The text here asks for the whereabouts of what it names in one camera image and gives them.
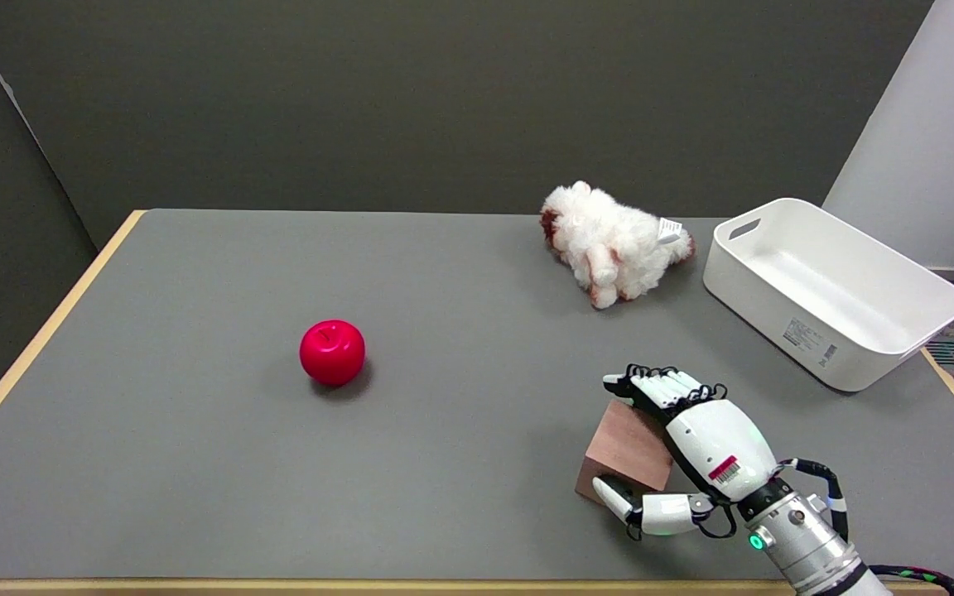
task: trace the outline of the robotic arm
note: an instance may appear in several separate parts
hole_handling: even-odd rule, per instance
[[[633,539],[693,529],[730,538],[738,529],[735,508],[749,529],[750,545],[768,555],[798,595],[890,594],[848,542],[845,499],[833,472],[814,461],[776,461],[749,416],[725,399],[726,387],[703,385],[674,367],[637,365],[602,382],[665,427],[667,449],[699,491],[637,497],[613,476],[595,478],[595,493]],[[821,516],[828,506],[817,495],[802,497],[778,477],[785,468],[826,479],[833,527]],[[704,525],[718,508],[730,522],[724,535]]]

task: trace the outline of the red barcode label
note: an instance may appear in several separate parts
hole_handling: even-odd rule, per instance
[[[739,475],[739,470],[742,467],[739,465],[738,458],[734,455],[728,457],[726,460],[723,460],[720,465],[716,465],[712,469],[712,472],[709,472],[709,478],[715,480],[718,484],[727,484],[731,482],[732,479],[735,479],[735,476]]]

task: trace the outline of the white stuffed animal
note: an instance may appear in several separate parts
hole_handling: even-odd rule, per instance
[[[572,267],[596,309],[618,298],[634,300],[658,287],[665,269],[689,259],[694,240],[686,230],[659,244],[660,219],[617,203],[587,182],[559,186],[540,212],[547,246]]]

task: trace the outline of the toy tag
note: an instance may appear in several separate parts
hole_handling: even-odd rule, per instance
[[[679,240],[679,230],[682,230],[682,223],[673,222],[672,219],[660,219],[658,244],[667,244]]]

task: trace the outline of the gray table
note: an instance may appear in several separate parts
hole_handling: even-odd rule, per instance
[[[599,313],[529,216],[149,212],[0,406],[0,578],[775,578],[744,532],[636,544],[572,492],[633,361],[831,465],[869,562],[954,574],[954,396],[923,356],[819,384],[701,286],[716,223]],[[296,342],[333,317],[369,365],[323,392]]]

